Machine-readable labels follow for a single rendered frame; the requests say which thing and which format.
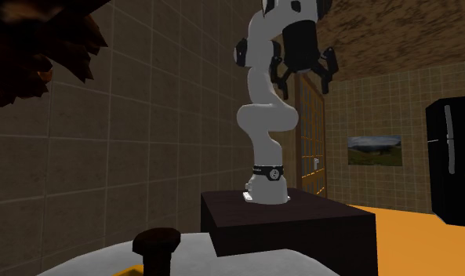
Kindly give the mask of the yellow object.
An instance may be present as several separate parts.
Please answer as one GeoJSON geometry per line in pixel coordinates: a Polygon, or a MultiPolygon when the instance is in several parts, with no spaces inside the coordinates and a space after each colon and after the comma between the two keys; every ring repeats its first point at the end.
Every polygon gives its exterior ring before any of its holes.
{"type": "Polygon", "coordinates": [[[123,271],[119,271],[112,276],[143,276],[143,265],[135,265],[124,269],[123,271]]]}

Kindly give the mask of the dark brown leafy plant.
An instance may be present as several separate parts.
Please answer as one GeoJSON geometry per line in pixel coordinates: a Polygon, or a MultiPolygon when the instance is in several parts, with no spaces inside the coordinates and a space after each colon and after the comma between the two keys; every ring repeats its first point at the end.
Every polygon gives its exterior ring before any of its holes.
{"type": "Polygon", "coordinates": [[[53,63],[85,82],[106,41],[91,14],[110,0],[0,0],[0,107],[47,93],[53,63]]]}

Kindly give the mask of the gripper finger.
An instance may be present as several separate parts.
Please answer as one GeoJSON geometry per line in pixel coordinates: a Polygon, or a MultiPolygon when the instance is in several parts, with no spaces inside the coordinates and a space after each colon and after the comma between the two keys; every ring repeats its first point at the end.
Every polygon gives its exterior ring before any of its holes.
{"type": "Polygon", "coordinates": [[[320,58],[326,62],[327,67],[324,67],[318,60],[316,60],[312,65],[311,70],[321,78],[322,93],[328,94],[329,83],[332,81],[333,75],[339,71],[334,48],[328,47],[320,58]]]}
{"type": "Polygon", "coordinates": [[[271,58],[271,82],[278,86],[278,88],[282,91],[283,99],[287,100],[289,98],[287,81],[292,70],[288,67],[286,72],[280,77],[278,75],[278,66],[281,62],[282,58],[280,56],[273,56],[271,58]]]}

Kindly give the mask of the dark brown capped cylinder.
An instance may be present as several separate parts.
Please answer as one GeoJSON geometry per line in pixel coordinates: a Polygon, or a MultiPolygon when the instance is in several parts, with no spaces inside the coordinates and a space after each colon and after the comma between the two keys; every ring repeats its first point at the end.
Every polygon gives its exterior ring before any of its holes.
{"type": "Polygon", "coordinates": [[[139,233],[132,251],[143,258],[143,276],[170,276],[172,254],[181,242],[181,233],[171,227],[157,227],[139,233]]]}

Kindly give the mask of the landscape wall picture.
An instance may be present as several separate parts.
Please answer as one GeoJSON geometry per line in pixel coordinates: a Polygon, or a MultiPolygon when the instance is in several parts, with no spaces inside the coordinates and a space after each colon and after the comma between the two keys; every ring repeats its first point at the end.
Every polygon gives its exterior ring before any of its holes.
{"type": "Polygon", "coordinates": [[[402,166],[401,136],[347,138],[349,165],[402,166]]]}

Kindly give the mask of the black refrigerator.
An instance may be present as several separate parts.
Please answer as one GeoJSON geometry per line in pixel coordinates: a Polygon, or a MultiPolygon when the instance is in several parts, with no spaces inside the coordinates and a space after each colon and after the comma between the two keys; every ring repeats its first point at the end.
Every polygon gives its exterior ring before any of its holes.
{"type": "Polygon", "coordinates": [[[426,126],[432,212],[465,227],[465,96],[434,101],[426,126]]]}

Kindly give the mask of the wooden door with glass panes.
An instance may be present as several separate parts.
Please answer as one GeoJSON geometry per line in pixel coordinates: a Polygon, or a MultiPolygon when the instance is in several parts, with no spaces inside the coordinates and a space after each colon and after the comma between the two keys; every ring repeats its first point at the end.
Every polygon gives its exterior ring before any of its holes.
{"type": "Polygon", "coordinates": [[[296,188],[327,197],[325,101],[307,74],[295,76],[296,188]]]}

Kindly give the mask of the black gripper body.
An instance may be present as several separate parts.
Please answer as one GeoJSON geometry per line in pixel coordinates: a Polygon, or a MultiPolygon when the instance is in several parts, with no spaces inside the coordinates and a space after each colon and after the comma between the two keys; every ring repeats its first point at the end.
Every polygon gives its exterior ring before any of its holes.
{"type": "Polygon", "coordinates": [[[311,69],[319,59],[316,23],[301,20],[283,29],[283,62],[293,72],[311,69]]]}

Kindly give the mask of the dark robot stand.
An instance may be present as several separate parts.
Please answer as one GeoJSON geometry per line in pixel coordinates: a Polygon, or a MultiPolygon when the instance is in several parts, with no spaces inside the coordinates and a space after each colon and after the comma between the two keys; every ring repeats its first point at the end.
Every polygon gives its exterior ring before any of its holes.
{"type": "Polygon", "coordinates": [[[280,205],[246,202],[241,191],[201,194],[201,230],[218,256],[291,249],[339,276],[379,276],[376,216],[296,188],[280,205]]]}

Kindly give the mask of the white rounded fixture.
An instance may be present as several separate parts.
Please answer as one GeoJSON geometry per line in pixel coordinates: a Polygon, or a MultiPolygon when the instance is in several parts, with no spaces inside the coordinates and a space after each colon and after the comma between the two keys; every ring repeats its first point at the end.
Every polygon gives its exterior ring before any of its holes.
{"type": "MultiPolygon", "coordinates": [[[[126,241],[77,256],[38,276],[113,276],[142,263],[126,241]]],[[[182,234],[171,276],[339,276],[322,263],[289,249],[218,257],[207,233],[182,234]]]]}

